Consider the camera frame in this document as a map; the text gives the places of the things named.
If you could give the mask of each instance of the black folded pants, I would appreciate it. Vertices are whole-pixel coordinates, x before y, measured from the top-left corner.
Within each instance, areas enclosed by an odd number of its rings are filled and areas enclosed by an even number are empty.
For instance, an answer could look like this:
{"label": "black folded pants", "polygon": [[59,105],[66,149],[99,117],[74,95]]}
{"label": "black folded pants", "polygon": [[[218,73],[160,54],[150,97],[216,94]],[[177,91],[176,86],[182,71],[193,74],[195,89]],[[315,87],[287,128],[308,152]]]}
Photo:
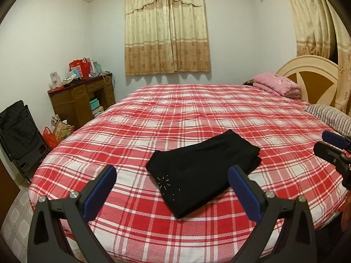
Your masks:
{"label": "black folded pants", "polygon": [[229,187],[228,170],[251,173],[261,162],[260,148],[232,130],[199,144],[155,151],[146,169],[177,219],[197,210]]}

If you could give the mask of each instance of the blue gripper pad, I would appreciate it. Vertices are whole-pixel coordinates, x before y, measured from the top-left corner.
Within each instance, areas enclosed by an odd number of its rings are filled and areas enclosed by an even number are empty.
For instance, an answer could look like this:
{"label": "blue gripper pad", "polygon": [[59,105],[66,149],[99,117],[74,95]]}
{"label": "blue gripper pad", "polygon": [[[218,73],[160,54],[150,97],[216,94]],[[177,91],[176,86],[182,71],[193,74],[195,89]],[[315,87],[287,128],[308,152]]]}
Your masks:
{"label": "blue gripper pad", "polygon": [[262,219],[262,211],[265,206],[263,191],[259,185],[251,181],[237,165],[229,168],[228,181],[248,218],[259,222]]}
{"label": "blue gripper pad", "polygon": [[94,220],[105,203],[108,194],[116,183],[117,172],[115,167],[106,166],[95,180],[90,181],[82,190],[80,203],[82,218],[85,222]]}

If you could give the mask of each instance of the striped pillow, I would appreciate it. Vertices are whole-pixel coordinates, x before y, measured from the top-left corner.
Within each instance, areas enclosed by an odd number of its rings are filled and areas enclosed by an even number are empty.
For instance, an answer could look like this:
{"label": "striped pillow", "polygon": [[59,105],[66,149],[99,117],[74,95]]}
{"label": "striped pillow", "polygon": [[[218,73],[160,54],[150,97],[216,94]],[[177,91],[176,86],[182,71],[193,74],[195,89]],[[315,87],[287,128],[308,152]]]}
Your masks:
{"label": "striped pillow", "polygon": [[351,118],[342,111],[327,105],[314,104],[305,109],[343,136],[351,136]]}

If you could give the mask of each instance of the curtain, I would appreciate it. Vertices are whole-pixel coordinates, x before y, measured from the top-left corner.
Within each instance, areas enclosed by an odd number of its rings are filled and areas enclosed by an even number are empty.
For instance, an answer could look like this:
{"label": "curtain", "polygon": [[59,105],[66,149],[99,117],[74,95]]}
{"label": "curtain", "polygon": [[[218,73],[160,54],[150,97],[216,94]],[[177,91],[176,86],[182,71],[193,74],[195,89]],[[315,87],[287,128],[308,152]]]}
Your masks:
{"label": "curtain", "polygon": [[297,56],[330,58],[335,47],[335,30],[326,0],[289,0],[294,19]]}
{"label": "curtain", "polygon": [[126,75],[209,72],[204,0],[127,0]]}
{"label": "curtain", "polygon": [[340,17],[328,2],[333,17],[338,45],[338,88],[335,108],[351,117],[351,38]]}

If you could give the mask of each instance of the white wall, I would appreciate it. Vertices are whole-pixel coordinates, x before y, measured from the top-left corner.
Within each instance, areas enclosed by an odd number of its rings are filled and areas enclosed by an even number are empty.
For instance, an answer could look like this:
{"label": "white wall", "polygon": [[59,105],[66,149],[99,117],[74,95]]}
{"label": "white wall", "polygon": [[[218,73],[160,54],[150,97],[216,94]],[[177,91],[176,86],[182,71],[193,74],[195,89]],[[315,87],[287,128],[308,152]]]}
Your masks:
{"label": "white wall", "polygon": [[[88,7],[82,0],[17,0],[0,25],[0,111],[23,100],[41,132],[50,125],[50,73],[66,78],[69,62],[88,56]],[[14,178],[3,151],[0,159]]]}
{"label": "white wall", "polygon": [[288,0],[253,0],[257,22],[257,73],[278,71],[296,57],[296,35]]}
{"label": "white wall", "polygon": [[124,28],[126,0],[95,0],[91,9],[91,57],[114,73],[120,100],[152,84],[242,84],[256,73],[257,31],[253,0],[205,0],[211,73],[125,76]]}

